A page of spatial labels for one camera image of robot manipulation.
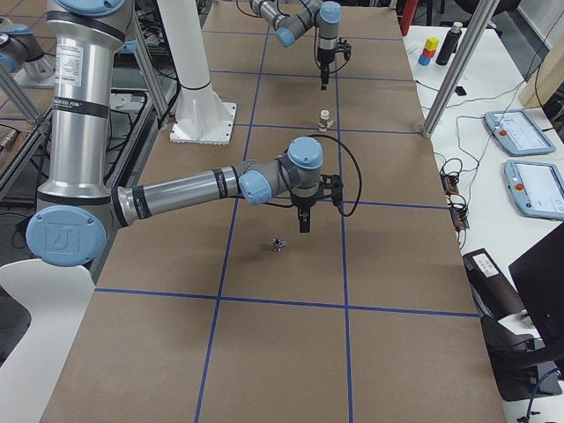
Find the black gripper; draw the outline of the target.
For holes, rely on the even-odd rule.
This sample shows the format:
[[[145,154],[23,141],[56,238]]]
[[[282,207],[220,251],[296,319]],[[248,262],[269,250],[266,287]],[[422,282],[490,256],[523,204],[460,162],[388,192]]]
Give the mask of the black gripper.
[[[335,61],[335,49],[318,48],[315,58],[320,68],[320,89],[325,91],[329,84],[330,65]]]
[[[294,197],[293,205],[297,208],[300,232],[309,233],[311,208],[315,205],[315,199],[313,197]]]

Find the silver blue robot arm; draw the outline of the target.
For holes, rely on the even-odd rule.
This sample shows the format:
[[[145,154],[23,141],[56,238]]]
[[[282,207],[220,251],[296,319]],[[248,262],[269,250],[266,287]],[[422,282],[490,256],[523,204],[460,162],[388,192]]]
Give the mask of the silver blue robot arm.
[[[249,1],[259,18],[290,45],[315,26],[306,11],[319,12],[322,29],[329,6],[309,1],[290,18],[271,1]],[[159,3],[181,92],[174,142],[228,144],[236,104],[213,91],[197,8],[189,1]],[[57,39],[49,177],[38,188],[37,212],[26,243],[42,261],[74,267],[92,261],[108,236],[137,219],[243,194],[251,205],[286,191],[298,208],[300,231],[308,232],[309,209],[323,193],[323,148],[312,137],[295,138],[268,163],[246,160],[201,174],[133,188],[104,182],[114,56],[137,34],[134,1],[48,1],[47,23]]]
[[[315,64],[320,71],[321,90],[329,84],[330,66],[336,55],[342,54],[347,63],[352,55],[352,46],[338,36],[342,18],[341,4],[334,1],[304,1],[302,9],[295,15],[283,13],[275,1],[249,1],[251,10],[273,26],[276,36],[284,47],[292,46],[302,35],[314,28]]]

